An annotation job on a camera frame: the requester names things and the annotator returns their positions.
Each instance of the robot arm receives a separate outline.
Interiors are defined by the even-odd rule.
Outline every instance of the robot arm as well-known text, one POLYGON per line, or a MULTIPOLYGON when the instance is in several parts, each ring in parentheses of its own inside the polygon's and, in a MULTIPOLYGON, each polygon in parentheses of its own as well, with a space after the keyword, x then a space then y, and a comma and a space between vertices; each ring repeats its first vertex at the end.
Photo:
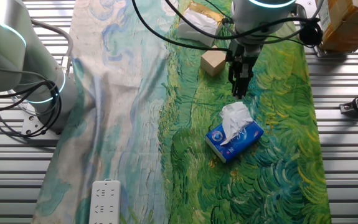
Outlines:
MULTIPOLYGON (((62 130, 77 97, 77 88, 36 35, 29 12, 21 0, 0 0, 0 91, 26 90, 44 80, 53 81, 62 101, 59 120, 52 127, 62 130), (26 75, 17 72, 33 72, 26 75)), ((36 112, 43 113, 51 107, 52 98, 47 87, 37 89, 27 98, 36 112)), ((48 114, 40 116, 45 123, 48 114)))
MULTIPOLYGON (((263 24, 288 17, 295 0, 233 0, 232 18, 235 32, 242 33, 263 24)), ((230 64, 228 80, 232 84, 232 94, 242 98, 247 94, 248 85, 253 77, 252 68, 257 61, 266 36, 276 32, 283 24, 271 26, 253 35, 248 35, 230 43, 232 55, 227 55, 230 64)))

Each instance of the metal grate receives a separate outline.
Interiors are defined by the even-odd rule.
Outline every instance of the metal grate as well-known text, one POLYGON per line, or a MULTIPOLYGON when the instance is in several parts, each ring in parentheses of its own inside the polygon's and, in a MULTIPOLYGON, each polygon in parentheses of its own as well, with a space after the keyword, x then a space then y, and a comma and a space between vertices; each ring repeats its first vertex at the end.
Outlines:
MULTIPOLYGON (((24 1, 30 15, 69 31, 75 1, 24 1)), ((36 27, 40 39, 60 61, 67 41, 36 27)), ((340 103, 358 96, 358 51, 345 56, 318 58, 305 49, 318 119, 320 141, 333 223, 358 223, 358 119, 339 111, 340 103)), ((12 103, 0 99, 0 106, 12 103)), ((23 114, 1 113, 17 130, 23 114)), ((0 132, 0 223, 30 223, 56 142, 38 145, 17 142, 0 132)))

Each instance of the tissue box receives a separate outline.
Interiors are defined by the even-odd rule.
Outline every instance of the tissue box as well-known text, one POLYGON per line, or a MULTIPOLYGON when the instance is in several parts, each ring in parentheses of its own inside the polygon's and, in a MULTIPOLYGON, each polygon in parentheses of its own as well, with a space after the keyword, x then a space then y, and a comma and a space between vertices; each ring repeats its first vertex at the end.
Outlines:
POLYGON ((248 146, 256 142, 264 131, 256 122, 252 122, 245 129, 235 136, 229 143, 221 146, 225 141, 222 125, 217 126, 205 136, 205 142, 213 149, 216 155, 223 161, 227 162, 244 151, 248 146))
MULTIPOLYGON (((223 15, 214 12, 207 6, 191 1, 189 7, 184 11, 183 16, 198 28, 210 34, 217 35, 222 28, 223 15)), ((177 37, 199 42, 211 47, 214 40, 194 30, 183 20, 177 26, 177 37)))

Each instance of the blue tissue box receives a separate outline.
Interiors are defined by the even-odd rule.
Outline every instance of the blue tissue box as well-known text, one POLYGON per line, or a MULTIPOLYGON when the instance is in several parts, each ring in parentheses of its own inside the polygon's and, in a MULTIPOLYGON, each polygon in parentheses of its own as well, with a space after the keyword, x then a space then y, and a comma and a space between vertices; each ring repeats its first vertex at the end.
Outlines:
POLYGON ((262 128, 256 122, 252 122, 231 139, 229 143, 221 146, 220 144, 226 140, 226 135, 224 134, 223 126, 219 125, 206 134, 205 142, 223 162, 227 162, 256 142, 263 133, 262 128))

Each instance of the painted tablecloth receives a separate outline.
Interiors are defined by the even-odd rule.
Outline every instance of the painted tablecloth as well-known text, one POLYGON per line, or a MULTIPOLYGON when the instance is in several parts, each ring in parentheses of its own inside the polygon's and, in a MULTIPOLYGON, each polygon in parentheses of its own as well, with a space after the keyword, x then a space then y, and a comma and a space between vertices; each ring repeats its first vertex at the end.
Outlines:
MULTIPOLYGON (((197 44, 176 38, 178 19, 164 0, 137 3, 153 29, 197 44)), ((174 4, 183 11, 189 0, 174 4)), ((301 45, 264 46, 243 102, 265 134, 223 164, 204 136, 235 102, 227 68, 210 77, 200 69, 203 51, 153 36, 131 0, 77 0, 70 35, 79 96, 33 223, 87 224, 92 183, 104 179, 125 188, 121 223, 331 222, 301 45)))

